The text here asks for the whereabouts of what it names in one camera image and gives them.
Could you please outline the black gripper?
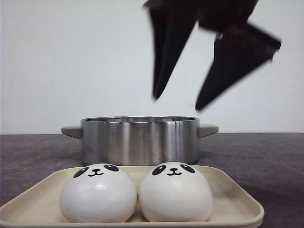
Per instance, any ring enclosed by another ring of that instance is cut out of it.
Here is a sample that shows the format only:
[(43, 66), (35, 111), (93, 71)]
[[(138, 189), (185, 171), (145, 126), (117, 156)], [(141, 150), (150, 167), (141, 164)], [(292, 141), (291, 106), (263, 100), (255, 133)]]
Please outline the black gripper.
[(154, 36), (153, 97), (162, 95), (196, 22), (206, 30), (224, 31), (214, 41), (213, 63), (196, 110), (271, 61), (282, 41), (246, 23), (256, 5), (256, 0), (146, 1), (143, 6), (149, 9)]

